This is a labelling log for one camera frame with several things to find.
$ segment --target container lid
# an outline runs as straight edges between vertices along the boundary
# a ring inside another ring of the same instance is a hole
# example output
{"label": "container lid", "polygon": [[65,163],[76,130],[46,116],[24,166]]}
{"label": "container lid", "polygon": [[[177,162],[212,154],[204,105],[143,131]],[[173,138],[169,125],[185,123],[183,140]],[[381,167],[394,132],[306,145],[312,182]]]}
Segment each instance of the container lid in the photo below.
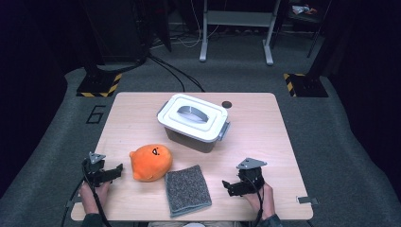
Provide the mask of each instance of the container lid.
{"label": "container lid", "polygon": [[224,108],[183,94],[174,95],[157,114],[165,127],[203,142],[218,139],[227,117]]}

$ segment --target robotic hand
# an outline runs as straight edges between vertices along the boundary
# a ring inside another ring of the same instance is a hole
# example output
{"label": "robotic hand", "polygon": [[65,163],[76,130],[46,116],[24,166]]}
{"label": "robotic hand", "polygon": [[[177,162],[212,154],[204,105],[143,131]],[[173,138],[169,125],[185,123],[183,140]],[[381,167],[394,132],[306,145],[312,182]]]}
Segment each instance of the robotic hand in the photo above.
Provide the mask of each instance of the robotic hand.
{"label": "robotic hand", "polygon": [[239,169],[238,177],[240,182],[230,184],[222,181],[223,186],[227,188],[228,194],[232,197],[258,192],[265,184],[261,166],[265,166],[266,164],[266,162],[252,158],[246,158],[242,161],[236,167]]}

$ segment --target gray carpet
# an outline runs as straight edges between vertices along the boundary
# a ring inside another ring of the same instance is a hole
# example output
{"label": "gray carpet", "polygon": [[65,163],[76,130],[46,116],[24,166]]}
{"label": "gray carpet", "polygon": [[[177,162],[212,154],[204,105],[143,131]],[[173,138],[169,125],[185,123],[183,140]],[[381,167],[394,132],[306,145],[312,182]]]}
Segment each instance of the gray carpet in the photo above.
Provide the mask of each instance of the gray carpet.
{"label": "gray carpet", "polygon": [[[173,44],[169,53],[151,53],[197,79],[206,92],[273,93],[288,129],[306,190],[320,205],[313,207],[314,226],[400,226],[401,205],[386,175],[372,163],[351,133],[346,114],[329,80],[322,77],[328,98],[291,97],[285,73],[307,73],[310,40],[280,36],[272,50],[274,66],[264,60],[261,36],[220,37],[209,43],[207,62],[199,62],[201,44]],[[108,65],[118,68],[121,65]],[[9,190],[0,200],[0,226],[60,226],[64,205],[81,178],[80,163],[96,148],[115,97],[76,97],[83,69],[66,75],[68,91],[61,107]],[[181,77],[185,91],[199,88]],[[119,92],[182,92],[181,84],[151,60],[123,74]],[[99,124],[85,124],[95,105],[104,112]],[[113,226],[132,223],[112,222]],[[78,226],[67,217],[65,226]],[[309,226],[285,221],[285,226]]]}

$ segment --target black cable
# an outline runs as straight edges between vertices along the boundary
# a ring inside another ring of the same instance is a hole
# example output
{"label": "black cable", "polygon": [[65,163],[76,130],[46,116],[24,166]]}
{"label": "black cable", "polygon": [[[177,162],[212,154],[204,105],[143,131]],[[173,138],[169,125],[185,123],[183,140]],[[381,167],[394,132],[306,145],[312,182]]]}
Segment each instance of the black cable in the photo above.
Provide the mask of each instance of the black cable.
{"label": "black cable", "polygon": [[83,177],[79,181],[79,183],[77,184],[76,188],[74,189],[74,192],[71,194],[70,200],[68,200],[67,204],[65,205],[64,215],[62,216],[62,221],[61,221],[61,227],[64,226],[65,218],[67,217],[67,212],[68,212],[68,209],[70,208],[70,204],[69,203],[73,200],[73,198],[77,194],[77,191],[78,191],[80,185],[82,184],[82,181],[83,181]]}
{"label": "black cable", "polygon": [[174,70],[176,70],[177,72],[181,73],[182,75],[184,75],[185,77],[187,77],[189,80],[191,80],[195,85],[197,85],[197,86],[200,88],[200,90],[201,90],[202,92],[205,92],[204,89],[201,87],[201,84],[200,84],[196,79],[194,79],[194,78],[192,78],[191,76],[187,75],[185,72],[183,72],[183,71],[181,71],[180,69],[176,68],[175,66],[173,66],[173,65],[171,65],[171,64],[169,64],[169,63],[167,63],[167,62],[165,62],[165,61],[163,61],[163,60],[157,58],[156,56],[151,55],[150,53],[149,53],[149,57],[150,57],[152,60],[158,61],[159,63],[164,64],[164,65],[168,66],[169,68],[174,69]]}
{"label": "black cable", "polygon": [[89,188],[91,188],[91,191],[92,191],[92,193],[94,194],[94,198],[95,198],[95,202],[96,202],[96,205],[97,205],[97,209],[99,210],[99,214],[100,214],[100,216],[101,216],[101,219],[102,219],[102,221],[103,221],[103,224],[105,224],[107,227],[112,227],[112,225],[111,225],[111,224],[109,223],[109,221],[107,220],[106,215],[104,214],[103,207],[101,206],[101,203],[100,203],[100,200],[99,200],[99,196],[97,195],[96,190],[95,190],[95,186],[94,186],[94,185],[88,180],[88,178],[86,177],[86,172],[85,172],[85,167],[84,167],[84,165],[82,165],[82,173],[83,173],[85,182],[86,182],[87,184],[89,184]]}
{"label": "black cable", "polygon": [[259,209],[259,212],[257,212],[256,220],[254,221],[254,223],[253,223],[253,225],[252,225],[252,227],[255,227],[255,226],[257,226],[257,224],[259,223],[260,219],[262,218],[262,213],[263,213],[263,199],[265,199],[265,188],[264,188],[264,185],[262,185],[262,189],[263,189],[263,190],[262,190],[262,191],[263,191],[263,199],[262,199],[262,197],[260,196],[259,190],[256,188],[256,186],[255,186],[254,183],[251,181],[251,179],[249,179],[249,178],[248,178],[247,176],[245,176],[245,175],[243,175],[243,177],[244,177],[245,179],[247,179],[248,182],[251,183],[251,185],[253,186],[253,189],[256,191],[257,198],[259,199],[260,209]]}
{"label": "black cable", "polygon": [[155,61],[156,63],[158,63],[160,66],[164,67],[165,70],[167,70],[168,72],[170,72],[170,74],[172,74],[177,80],[178,82],[181,84],[181,86],[183,87],[183,92],[185,92],[185,87],[183,86],[183,82],[177,77],[177,75],[175,75],[171,70],[169,70],[167,67],[165,67],[164,65],[162,65],[159,61],[157,61],[156,59],[154,59],[152,56],[149,56],[149,58],[153,61]]}

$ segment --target container handle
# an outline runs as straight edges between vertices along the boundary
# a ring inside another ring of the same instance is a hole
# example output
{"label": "container handle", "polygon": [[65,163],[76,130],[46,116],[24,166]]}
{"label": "container handle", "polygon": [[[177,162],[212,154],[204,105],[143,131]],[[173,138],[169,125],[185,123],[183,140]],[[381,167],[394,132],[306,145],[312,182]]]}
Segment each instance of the container handle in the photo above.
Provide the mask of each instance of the container handle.
{"label": "container handle", "polygon": [[206,123],[209,120],[209,117],[204,112],[191,106],[182,106],[177,113],[188,120],[196,122]]}

